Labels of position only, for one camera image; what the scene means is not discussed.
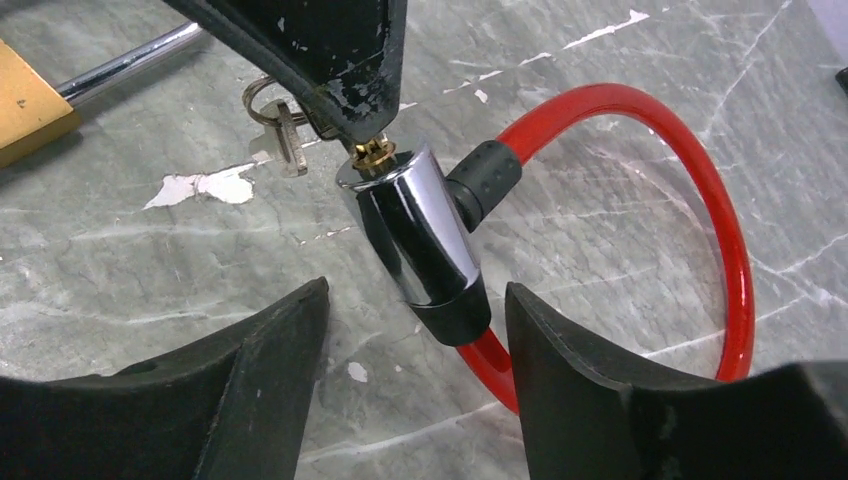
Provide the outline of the red cable lock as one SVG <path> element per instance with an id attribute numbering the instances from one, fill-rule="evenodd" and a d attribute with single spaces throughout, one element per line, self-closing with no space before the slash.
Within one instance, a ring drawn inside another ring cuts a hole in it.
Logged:
<path id="1" fill-rule="evenodd" d="M 721 254 L 726 327 L 720 381 L 746 377 L 753 360 L 755 301 L 737 214 L 705 148 L 665 104 L 636 88 L 577 87 L 526 113 L 444 173 L 432 150 L 378 137 L 354 146 L 336 182 L 406 305 L 440 343 L 454 347 L 509 410 L 519 408 L 512 361 L 491 330 L 485 281 L 468 237 L 520 181 L 524 166 L 577 123 L 619 115 L 647 126 L 672 149 L 699 192 Z"/>

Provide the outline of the small silver key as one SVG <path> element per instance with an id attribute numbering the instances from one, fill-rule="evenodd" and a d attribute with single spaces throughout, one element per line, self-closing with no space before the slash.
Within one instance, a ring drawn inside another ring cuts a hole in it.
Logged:
<path id="1" fill-rule="evenodd" d="M 287 177 L 305 175 L 308 166 L 298 129 L 308 125 L 321 140 L 341 142 L 354 170 L 366 179 L 378 178 L 399 165 L 397 146 L 384 133 L 356 144 L 342 139 L 336 129 L 320 123 L 303 107 L 293 111 L 283 99 L 271 101 L 260 110 L 255 109 L 253 102 L 257 95 L 275 83 L 264 75 L 250 83 L 241 95 L 248 116 L 263 127 L 263 132 L 249 143 L 249 153 L 256 162 L 278 162 Z"/>

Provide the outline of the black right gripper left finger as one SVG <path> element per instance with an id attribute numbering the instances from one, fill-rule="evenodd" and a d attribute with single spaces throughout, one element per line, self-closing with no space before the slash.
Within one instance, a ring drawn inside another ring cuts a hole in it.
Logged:
<path id="1" fill-rule="evenodd" d="M 329 286 L 114 375 L 1 381 L 5 479 L 291 479 Z"/>

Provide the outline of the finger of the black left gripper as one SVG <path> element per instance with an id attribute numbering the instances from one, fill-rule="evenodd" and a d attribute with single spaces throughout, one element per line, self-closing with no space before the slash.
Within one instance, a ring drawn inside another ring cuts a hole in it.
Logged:
<path id="1" fill-rule="evenodd" d="M 166 3 L 291 93 L 323 139 L 365 143 L 398 114 L 404 1 Z"/>

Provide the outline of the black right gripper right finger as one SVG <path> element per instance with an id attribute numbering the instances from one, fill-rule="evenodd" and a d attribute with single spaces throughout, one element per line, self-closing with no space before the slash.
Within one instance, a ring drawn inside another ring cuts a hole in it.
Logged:
<path id="1" fill-rule="evenodd" d="M 847 364 L 730 383 L 636 355 L 519 283 L 505 319 L 534 479 L 843 479 Z"/>

